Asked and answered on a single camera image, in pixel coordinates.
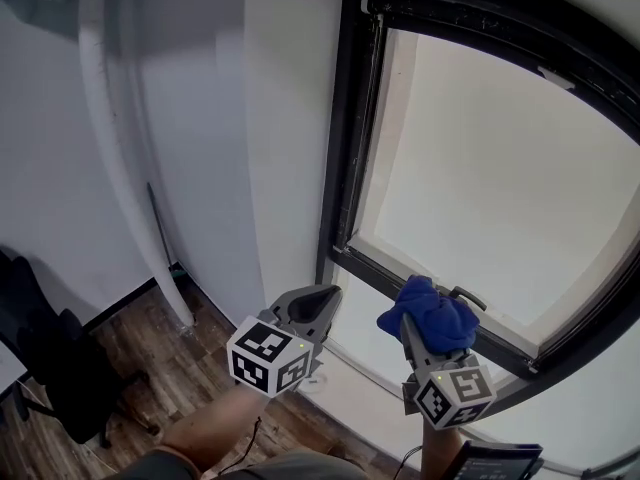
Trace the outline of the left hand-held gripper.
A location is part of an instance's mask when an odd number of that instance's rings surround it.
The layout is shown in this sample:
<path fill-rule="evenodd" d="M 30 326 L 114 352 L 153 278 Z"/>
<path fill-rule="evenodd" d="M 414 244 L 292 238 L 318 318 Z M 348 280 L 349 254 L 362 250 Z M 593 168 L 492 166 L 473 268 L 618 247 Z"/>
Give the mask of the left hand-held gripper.
<path fill-rule="evenodd" d="M 337 285 L 309 285 L 247 317 L 226 345 L 233 379 L 274 398 L 295 390 L 321 366 L 323 340 L 342 301 Z"/>

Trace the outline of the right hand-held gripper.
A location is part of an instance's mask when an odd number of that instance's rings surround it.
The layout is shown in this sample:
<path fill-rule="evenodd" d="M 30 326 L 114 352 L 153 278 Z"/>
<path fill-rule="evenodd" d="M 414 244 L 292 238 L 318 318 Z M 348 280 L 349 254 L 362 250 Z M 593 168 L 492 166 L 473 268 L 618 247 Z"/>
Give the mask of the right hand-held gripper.
<path fill-rule="evenodd" d="M 454 428 L 479 420 L 494 403 L 491 373 L 470 349 L 451 351 L 449 362 L 431 368 L 431 354 L 409 313 L 402 316 L 400 337 L 410 366 L 429 367 L 402 385 L 405 415 L 420 415 L 432 428 Z"/>

